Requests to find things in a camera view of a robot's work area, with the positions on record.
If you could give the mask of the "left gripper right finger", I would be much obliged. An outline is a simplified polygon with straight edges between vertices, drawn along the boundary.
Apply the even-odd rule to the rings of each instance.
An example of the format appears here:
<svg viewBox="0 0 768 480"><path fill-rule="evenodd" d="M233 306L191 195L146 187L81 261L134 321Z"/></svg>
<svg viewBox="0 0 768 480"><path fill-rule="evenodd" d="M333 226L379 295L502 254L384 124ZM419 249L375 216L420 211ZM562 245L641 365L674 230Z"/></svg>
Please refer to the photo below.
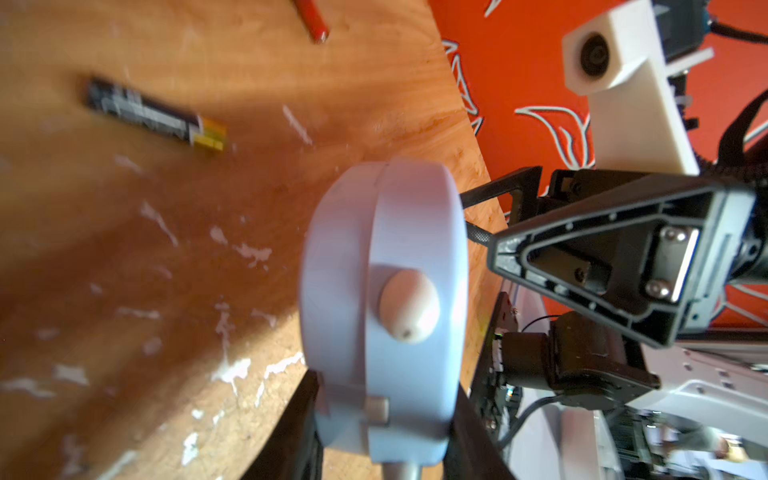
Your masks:
<svg viewBox="0 0 768 480"><path fill-rule="evenodd" d="M462 387L442 462L444 479L515 480Z"/></svg>

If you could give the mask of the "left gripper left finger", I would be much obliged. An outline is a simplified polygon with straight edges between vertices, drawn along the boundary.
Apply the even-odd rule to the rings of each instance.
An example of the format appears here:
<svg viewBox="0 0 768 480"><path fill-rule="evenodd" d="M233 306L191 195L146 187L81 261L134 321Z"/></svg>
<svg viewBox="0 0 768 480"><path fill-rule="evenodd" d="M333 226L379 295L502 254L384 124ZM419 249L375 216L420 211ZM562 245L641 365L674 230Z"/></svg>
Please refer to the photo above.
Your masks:
<svg viewBox="0 0 768 480"><path fill-rule="evenodd" d="M324 457L315 420L318 375L307 370L242 480L321 479Z"/></svg>

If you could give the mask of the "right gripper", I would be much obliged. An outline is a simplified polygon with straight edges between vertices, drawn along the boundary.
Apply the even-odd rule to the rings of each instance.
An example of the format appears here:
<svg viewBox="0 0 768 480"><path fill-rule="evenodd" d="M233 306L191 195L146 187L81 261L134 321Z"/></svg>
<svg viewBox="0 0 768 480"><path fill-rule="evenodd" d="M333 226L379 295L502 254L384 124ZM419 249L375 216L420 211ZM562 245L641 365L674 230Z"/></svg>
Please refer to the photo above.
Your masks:
<svg viewBox="0 0 768 480"><path fill-rule="evenodd" d="M725 287L755 279L756 187L729 177L556 173L531 218L492 236L487 264L577 313L546 333L517 331L509 295L497 296L479 357L481 418L515 416L525 389L613 410L660 388L638 342L665 348L706 330Z"/></svg>

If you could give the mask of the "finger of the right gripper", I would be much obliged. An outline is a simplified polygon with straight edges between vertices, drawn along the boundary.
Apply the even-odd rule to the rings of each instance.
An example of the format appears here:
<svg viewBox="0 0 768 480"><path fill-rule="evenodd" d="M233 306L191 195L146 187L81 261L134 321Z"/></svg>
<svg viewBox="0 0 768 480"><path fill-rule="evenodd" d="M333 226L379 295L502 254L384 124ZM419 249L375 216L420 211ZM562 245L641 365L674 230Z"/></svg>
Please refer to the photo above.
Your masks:
<svg viewBox="0 0 768 480"><path fill-rule="evenodd" d="M513 204L519 212L535 212L541 175L541 166L517 169L499 179L461 193L462 207L467 209L502 195L510 194L515 198Z"/></svg>

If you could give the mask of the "light blue square alarm clock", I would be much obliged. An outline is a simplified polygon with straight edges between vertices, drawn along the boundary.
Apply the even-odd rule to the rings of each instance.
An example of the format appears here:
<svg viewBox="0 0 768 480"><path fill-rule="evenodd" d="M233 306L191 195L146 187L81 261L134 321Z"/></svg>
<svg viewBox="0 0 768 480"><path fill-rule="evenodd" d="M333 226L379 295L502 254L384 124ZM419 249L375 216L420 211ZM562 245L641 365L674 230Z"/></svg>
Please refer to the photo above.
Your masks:
<svg viewBox="0 0 768 480"><path fill-rule="evenodd" d="M431 466L447 450L468 316L468 240L442 164L362 163L312 216L299 283L326 447Z"/></svg>

